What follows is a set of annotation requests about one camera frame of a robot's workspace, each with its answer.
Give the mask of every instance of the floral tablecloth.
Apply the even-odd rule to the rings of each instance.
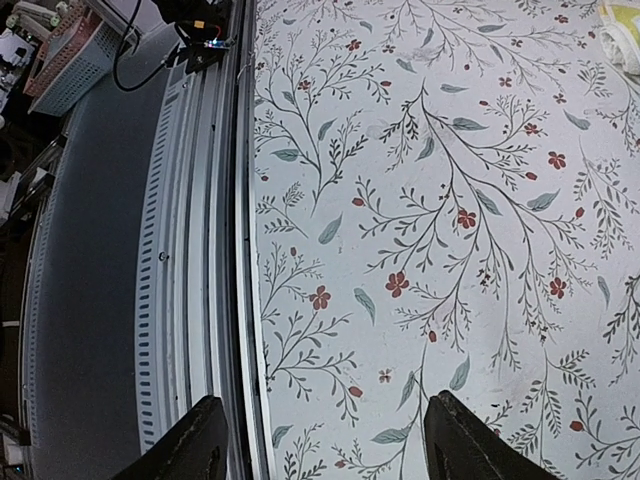
[[[426,478],[443,389],[560,478],[640,478],[640,83],[596,7],[259,1],[278,478]]]

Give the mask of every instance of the gray leaf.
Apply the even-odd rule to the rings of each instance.
[[[560,190],[557,190],[553,193],[543,193],[538,198],[529,200],[527,202],[527,207],[529,207],[534,212],[541,212],[543,210],[546,210],[556,199],[558,193],[560,193]]]
[[[494,215],[502,215],[502,213],[500,213],[500,210],[498,210],[498,206],[493,200],[487,197],[480,190],[476,190],[476,193],[478,194],[478,200],[480,201],[480,203],[484,205],[485,208],[489,210],[489,212],[493,213]]]
[[[504,58],[502,58],[502,54],[500,53],[500,50],[498,50],[498,47],[491,45],[491,51],[496,54],[496,57],[498,57],[502,63],[504,63]]]
[[[411,62],[406,62],[404,60],[402,60],[401,58],[396,58],[396,63],[398,65],[400,65],[401,68],[403,68],[404,70],[406,70],[407,72],[411,72],[411,73],[417,73],[414,69],[413,66],[411,65]]]
[[[291,92],[282,92],[282,96],[291,105],[294,105],[296,103],[295,99],[293,98],[293,94]]]
[[[402,388],[402,398],[400,399],[400,405],[398,405],[398,410],[404,405],[404,403],[411,396],[411,392],[413,392],[413,384],[415,382],[415,375],[413,372],[409,372],[409,378],[407,378],[407,383],[404,384]]]
[[[467,359],[460,365],[458,365],[458,368],[456,368],[456,372],[453,374],[453,378],[449,382],[449,388],[451,390],[458,391],[462,387],[464,387],[464,384],[467,383],[470,366],[471,362],[469,360],[469,355],[467,355]]]
[[[456,87],[454,85],[449,85],[448,83],[443,83],[440,86],[440,90],[442,90],[444,93],[458,93],[458,92],[464,92],[465,90],[469,90],[466,87]]]
[[[454,118],[451,126],[456,130],[464,131],[485,130],[487,128],[478,122],[463,117]]]
[[[298,158],[298,155],[300,155],[300,152],[295,148],[283,148],[282,150],[271,152],[271,155],[275,155],[280,160],[284,160],[285,162],[295,162]]]
[[[478,27],[478,31],[480,33],[491,33],[491,32],[495,32],[497,30],[500,30],[501,28],[504,28],[504,24],[502,25],[481,25]]]
[[[564,115],[565,115],[565,117],[567,117],[567,119],[571,123],[573,123],[580,130],[589,130],[589,127],[591,126],[591,122],[589,120],[587,120],[585,118],[578,118],[578,117],[576,117],[574,115],[571,115],[566,110],[564,111]]]
[[[427,137],[427,141],[424,145],[424,148],[416,158],[416,162],[418,160],[422,160],[423,158],[427,158],[429,155],[433,153],[433,149],[435,148],[435,142],[433,141],[433,137]]]
[[[284,438],[284,436],[291,430],[293,425],[285,425],[280,426],[275,429],[273,435],[271,436],[271,441],[273,442],[273,448],[278,448],[280,446],[280,442]]]
[[[426,47],[427,44],[431,41],[432,38],[433,38],[433,28],[430,28],[429,30],[427,30],[427,36],[424,37],[424,41],[422,42],[422,46]]]
[[[371,297],[367,295],[367,292],[362,290],[361,288],[354,288],[353,295],[356,297],[356,300],[360,305],[362,305],[365,310],[369,313],[371,317],[371,322],[376,324],[376,305],[371,300]]]
[[[341,223],[342,223],[342,214],[340,214],[340,216],[335,220],[332,220],[331,222],[329,222],[329,225],[325,227],[325,229],[322,231],[322,233],[318,237],[318,242],[320,242],[320,245],[326,245],[331,240],[333,240],[333,237],[335,237],[336,233],[338,233],[338,229],[340,228]]]
[[[369,30],[369,32],[373,33],[373,26],[369,22],[365,22],[364,20],[360,22],[360,26]]]
[[[389,443],[402,443],[407,439],[409,434],[408,428],[388,428],[371,439],[372,442],[379,443],[381,445],[388,445]]]
[[[607,302],[607,308],[609,308],[609,300],[611,300],[611,292],[609,291],[609,286],[607,285],[607,281],[598,275],[598,287],[602,291],[602,295],[604,295],[604,300]]]
[[[329,120],[328,122],[325,122],[322,124],[322,126],[320,127],[320,130],[318,131],[318,140],[320,141],[324,140],[325,135],[331,128],[331,125],[333,125],[333,122],[335,121],[336,119],[334,118],[333,120]]]

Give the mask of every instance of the towel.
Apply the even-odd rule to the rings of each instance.
[[[605,55],[624,72],[640,75],[640,0],[603,0],[598,12]]]

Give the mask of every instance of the wire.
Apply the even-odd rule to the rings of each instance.
[[[149,74],[147,78],[145,78],[140,83],[132,87],[123,85],[122,82],[120,82],[120,78],[118,78],[118,63],[120,62],[120,58],[122,58],[122,55],[124,54],[127,36],[129,35],[129,32],[133,29],[133,22],[135,22],[136,17],[138,16],[138,12],[140,11],[141,5],[142,5],[142,0],[137,0],[136,7],[133,9],[133,13],[131,14],[131,19],[127,23],[127,27],[124,29],[124,33],[122,34],[122,38],[120,39],[120,44],[118,45],[118,50],[116,50],[116,56],[113,59],[113,81],[115,82],[116,86],[123,92],[134,92],[139,88],[144,87],[147,83],[149,83],[153,79],[153,77],[155,77],[158,73],[160,73],[160,71],[165,66],[165,61],[163,61],[162,63],[160,63],[160,65],[156,67],[156,69],[153,72]]]

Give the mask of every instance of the gray surface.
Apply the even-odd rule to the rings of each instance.
[[[164,30],[122,63],[132,84],[173,44]],[[134,294],[142,200],[166,72],[138,92],[92,91],[67,144],[37,315],[37,443],[43,480],[102,479],[140,455]]]

